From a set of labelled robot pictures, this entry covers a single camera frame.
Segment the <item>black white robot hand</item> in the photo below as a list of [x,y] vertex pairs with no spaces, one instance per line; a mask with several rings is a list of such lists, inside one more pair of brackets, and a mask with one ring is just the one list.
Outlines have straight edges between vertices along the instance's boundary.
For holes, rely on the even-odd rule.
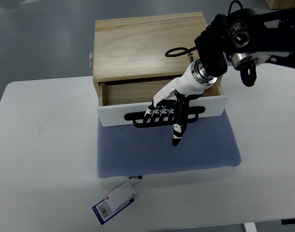
[[177,146],[187,127],[189,102],[200,98],[226,71],[226,65],[211,66],[210,70],[200,59],[192,61],[182,76],[174,78],[154,95],[143,122],[152,120],[156,113],[173,109],[172,145]]

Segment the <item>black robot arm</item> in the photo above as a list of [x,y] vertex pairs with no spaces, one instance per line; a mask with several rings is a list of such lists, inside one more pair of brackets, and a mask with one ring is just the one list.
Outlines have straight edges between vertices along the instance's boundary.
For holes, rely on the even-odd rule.
[[295,8],[256,14],[241,7],[227,15],[218,14],[194,43],[190,49],[170,49],[165,56],[178,57],[196,50],[198,67],[207,78],[225,74],[231,62],[243,84],[252,87],[260,62],[295,69]]

